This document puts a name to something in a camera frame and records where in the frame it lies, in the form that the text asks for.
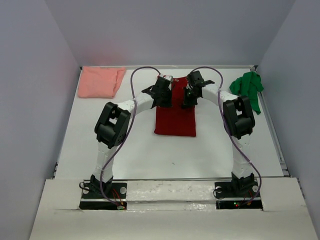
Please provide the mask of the red t-shirt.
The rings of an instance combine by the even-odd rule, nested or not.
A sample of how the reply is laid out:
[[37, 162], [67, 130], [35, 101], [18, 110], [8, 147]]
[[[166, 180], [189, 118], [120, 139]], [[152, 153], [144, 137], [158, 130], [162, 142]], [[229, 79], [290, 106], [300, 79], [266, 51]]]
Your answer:
[[154, 133], [163, 136], [195, 137], [195, 108], [182, 108], [187, 77], [175, 78], [172, 83], [172, 107], [157, 107]]

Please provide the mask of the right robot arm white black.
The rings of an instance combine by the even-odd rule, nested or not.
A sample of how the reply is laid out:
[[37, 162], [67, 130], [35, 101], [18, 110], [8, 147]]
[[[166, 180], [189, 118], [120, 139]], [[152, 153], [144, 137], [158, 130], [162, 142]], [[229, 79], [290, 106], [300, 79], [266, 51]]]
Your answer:
[[187, 75], [182, 107], [194, 107], [199, 98], [219, 107], [223, 127], [232, 144], [231, 180], [215, 183], [214, 196], [218, 200], [251, 197], [253, 187], [258, 184], [249, 160], [250, 139], [255, 126], [249, 98], [224, 91], [221, 85], [216, 85], [212, 80], [204, 80], [196, 68]]

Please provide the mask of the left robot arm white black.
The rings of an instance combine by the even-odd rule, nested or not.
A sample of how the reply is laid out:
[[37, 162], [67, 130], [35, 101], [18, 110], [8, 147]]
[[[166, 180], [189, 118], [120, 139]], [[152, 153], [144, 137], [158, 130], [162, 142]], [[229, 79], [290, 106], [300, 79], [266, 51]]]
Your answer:
[[160, 74], [154, 85], [144, 89], [132, 99], [105, 104], [94, 127], [98, 142], [96, 167], [90, 177], [90, 187], [97, 196], [110, 194], [113, 180], [113, 162], [133, 127], [136, 115], [154, 107], [172, 106], [174, 78]]

